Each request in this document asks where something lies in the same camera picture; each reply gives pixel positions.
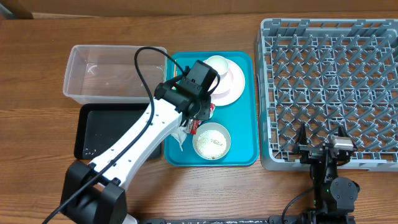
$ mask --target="white bowl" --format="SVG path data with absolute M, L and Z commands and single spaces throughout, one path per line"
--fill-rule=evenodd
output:
M 198 137 L 205 131 L 209 131 L 209 130 L 219 131 L 224 136 L 224 138 L 226 140 L 226 148 L 225 148 L 224 153 L 220 157 L 217 157 L 215 159 L 209 159 L 209 158 L 202 156 L 201 153 L 197 149 Z M 224 128 L 224 126 L 222 126 L 218 123 L 206 123 L 206 124 L 199 126 L 199 128 L 197 129 L 197 133 L 195 135 L 193 135 L 192 144 L 193 144 L 193 148 L 194 148 L 195 152 L 197 152 L 197 154 L 200 157 L 202 157 L 206 160 L 217 160 L 217 159 L 221 159 L 228 153 L 228 151 L 231 147 L 231 136 L 229 135 L 228 130 L 226 128 Z

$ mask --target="clear plastic bin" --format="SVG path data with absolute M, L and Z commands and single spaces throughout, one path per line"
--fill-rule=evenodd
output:
M 140 46 L 76 45 L 69 56 L 63 94 L 80 104 L 148 103 L 134 54 Z M 153 50 L 138 56 L 140 71 L 153 94 L 165 81 L 167 58 Z

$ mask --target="blue tray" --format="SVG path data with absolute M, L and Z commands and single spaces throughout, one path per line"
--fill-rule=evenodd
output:
M 213 117 L 208 122 L 223 125 L 231 135 L 231 148 L 227 155 L 216 161 L 201 158 L 193 149 L 192 135 L 184 141 L 181 151 L 178 142 L 169 136 L 164 141 L 164 154 L 174 166 L 249 166 L 259 156 L 259 135 L 257 128 L 256 96 L 254 92 L 253 64 L 249 55 L 243 52 L 189 52 L 177 53 L 174 59 L 184 68 L 192 67 L 196 60 L 206 60 L 213 55 L 221 55 L 234 61 L 244 73 L 245 88 L 241 97 L 227 106 L 217 106 Z M 174 64 L 167 65 L 167 79 L 174 74 Z

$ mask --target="wooden table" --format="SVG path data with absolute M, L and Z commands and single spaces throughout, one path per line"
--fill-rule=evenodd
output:
M 80 105 L 62 93 L 65 67 L 77 44 L 156 45 L 169 53 L 241 50 L 267 17 L 394 18 L 398 12 L 170 16 L 0 22 L 0 223 L 41 223 L 59 204 L 74 161 Z M 398 173 L 341 170 L 361 186 L 358 223 L 397 223 Z M 307 172 L 249 167 L 173 167 L 146 162 L 127 193 L 137 218 L 261 218 L 280 215 L 311 187 Z M 312 195 L 288 214 L 312 206 Z M 71 223 L 57 215 L 53 223 Z

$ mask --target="gray plastic basket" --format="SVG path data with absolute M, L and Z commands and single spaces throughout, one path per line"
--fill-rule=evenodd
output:
M 344 168 L 398 171 L 398 20 L 264 19 L 254 48 L 261 164 L 308 170 L 292 154 L 343 125 L 358 146 Z

